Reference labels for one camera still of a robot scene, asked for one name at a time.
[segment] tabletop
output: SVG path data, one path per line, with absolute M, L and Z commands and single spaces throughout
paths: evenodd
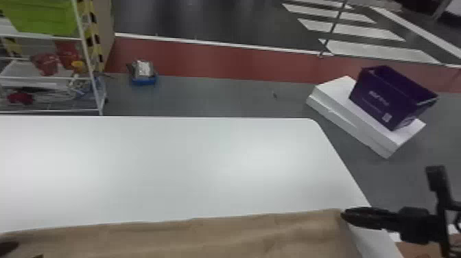
M 0 143 L 0 232 L 369 205 L 310 119 L 4 116 Z

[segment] purple cardboard box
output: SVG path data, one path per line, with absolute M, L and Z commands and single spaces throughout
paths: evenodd
M 387 66 L 364 68 L 349 96 L 393 131 L 411 124 L 438 96 Z

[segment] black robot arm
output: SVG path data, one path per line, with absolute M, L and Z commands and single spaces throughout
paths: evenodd
M 451 197 L 447 172 L 444 166 L 426 167 L 429 188 L 436 194 L 436 214 L 432 215 L 427 209 L 404 207 L 398 213 L 370 207 L 359 207 L 345 210 L 341 217 L 348 223 L 369 229 L 386 229 L 400 233 L 402 241 L 413 244 L 428 244 L 437 242 L 443 257 L 461 257 L 449 241 L 447 228 L 447 212 L 458 211 L 453 221 L 461 232 L 461 202 Z

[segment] red object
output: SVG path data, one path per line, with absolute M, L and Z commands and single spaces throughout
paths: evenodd
M 76 43 L 70 41 L 54 41 L 57 55 L 63 67 L 67 70 L 74 70 L 72 62 L 81 60 L 80 53 L 77 50 Z
M 38 54 L 30 60 L 40 70 L 42 76 L 51 76 L 58 72 L 58 57 L 55 54 Z
M 27 93 L 13 93 L 9 94 L 7 98 L 8 101 L 13 104 L 20 102 L 24 105 L 31 105 L 32 103 L 34 103 L 34 97 Z

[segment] burlap cloth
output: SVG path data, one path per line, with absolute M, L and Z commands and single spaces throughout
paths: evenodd
M 8 258 L 289 257 L 356 258 L 338 210 L 107 224 L 8 233 L 21 246 Z

